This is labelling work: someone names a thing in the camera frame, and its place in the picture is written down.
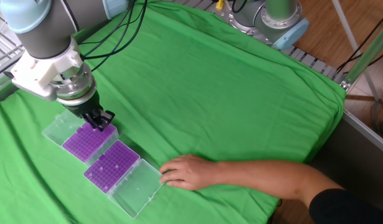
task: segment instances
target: hand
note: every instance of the hand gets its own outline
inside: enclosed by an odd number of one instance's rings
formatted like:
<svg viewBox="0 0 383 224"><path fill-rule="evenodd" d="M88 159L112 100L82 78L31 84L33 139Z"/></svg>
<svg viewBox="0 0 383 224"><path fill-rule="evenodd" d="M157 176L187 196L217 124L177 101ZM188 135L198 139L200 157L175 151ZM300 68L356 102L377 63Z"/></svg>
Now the hand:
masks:
<svg viewBox="0 0 383 224"><path fill-rule="evenodd" d="M199 190L215 184L219 172L216 162L195 155L179 156L162 165L160 182L186 190Z"/></svg>

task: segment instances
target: green tablecloth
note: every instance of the green tablecloth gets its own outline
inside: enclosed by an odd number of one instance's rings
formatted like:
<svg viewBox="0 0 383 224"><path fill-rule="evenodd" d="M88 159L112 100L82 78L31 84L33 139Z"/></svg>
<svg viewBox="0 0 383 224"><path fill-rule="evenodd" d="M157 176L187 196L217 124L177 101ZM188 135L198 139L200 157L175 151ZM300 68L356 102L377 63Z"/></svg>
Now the green tablecloth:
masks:
<svg viewBox="0 0 383 224"><path fill-rule="evenodd" d="M303 162L336 127L345 97L331 80L217 16L171 2L149 3L135 41L94 75L120 139L157 168L190 153ZM132 220L82 175L80 161L41 135L63 110L24 91L0 103L0 224L265 223L276 207L277 198L242 187L164 186Z"/></svg>

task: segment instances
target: purple pipette tip rack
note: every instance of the purple pipette tip rack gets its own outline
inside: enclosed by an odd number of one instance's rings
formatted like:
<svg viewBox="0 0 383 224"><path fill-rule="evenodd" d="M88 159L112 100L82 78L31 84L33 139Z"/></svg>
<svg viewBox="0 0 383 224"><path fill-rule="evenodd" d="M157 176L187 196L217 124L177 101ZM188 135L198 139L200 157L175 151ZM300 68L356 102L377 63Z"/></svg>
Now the purple pipette tip rack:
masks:
<svg viewBox="0 0 383 224"><path fill-rule="evenodd" d="M107 193L139 158L128 146L116 141L86 170L84 176Z"/></svg>
<svg viewBox="0 0 383 224"><path fill-rule="evenodd" d="M116 128L110 124L100 132L93 129L89 123L85 123L62 147L82 162L86 162L115 130Z"/></svg>

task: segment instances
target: transparent box lid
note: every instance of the transparent box lid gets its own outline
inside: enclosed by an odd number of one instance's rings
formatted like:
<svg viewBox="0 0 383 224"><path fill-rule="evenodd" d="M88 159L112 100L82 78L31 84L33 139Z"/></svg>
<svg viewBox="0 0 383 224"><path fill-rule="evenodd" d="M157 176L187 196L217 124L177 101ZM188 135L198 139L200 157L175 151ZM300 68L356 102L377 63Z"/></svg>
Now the transparent box lid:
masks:
<svg viewBox="0 0 383 224"><path fill-rule="evenodd" d="M77 129L86 122L76 117L69 110L55 117L55 120L42 131L42 134L57 145L62 146Z"/></svg>
<svg viewBox="0 0 383 224"><path fill-rule="evenodd" d="M144 159L109 192L109 198L131 218L136 218L161 188L162 174Z"/></svg>

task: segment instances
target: clear plastic box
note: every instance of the clear plastic box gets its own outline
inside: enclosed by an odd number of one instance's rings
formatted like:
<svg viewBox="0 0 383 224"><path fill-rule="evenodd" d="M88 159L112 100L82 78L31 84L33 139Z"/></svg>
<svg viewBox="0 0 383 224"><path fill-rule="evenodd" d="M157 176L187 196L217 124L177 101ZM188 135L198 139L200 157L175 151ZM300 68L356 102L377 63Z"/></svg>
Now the clear plastic box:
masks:
<svg viewBox="0 0 383 224"><path fill-rule="evenodd" d="M119 137L112 124L100 132L68 110L57 115L42 134L87 166L91 166Z"/></svg>
<svg viewBox="0 0 383 224"><path fill-rule="evenodd" d="M84 173L131 218L136 218L161 188L162 174L121 141L116 141Z"/></svg>

